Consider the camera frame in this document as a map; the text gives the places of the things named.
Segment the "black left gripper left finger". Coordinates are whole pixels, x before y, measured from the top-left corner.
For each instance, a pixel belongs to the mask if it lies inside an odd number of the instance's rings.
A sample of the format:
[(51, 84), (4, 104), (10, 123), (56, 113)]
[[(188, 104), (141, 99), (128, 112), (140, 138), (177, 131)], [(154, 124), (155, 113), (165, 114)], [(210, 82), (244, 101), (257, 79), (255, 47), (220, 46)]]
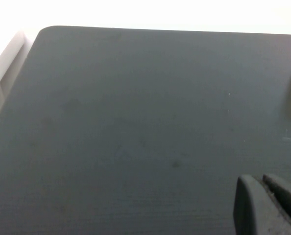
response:
[(291, 224), (260, 180), (242, 175), (237, 180), (234, 226), (238, 235), (291, 235)]

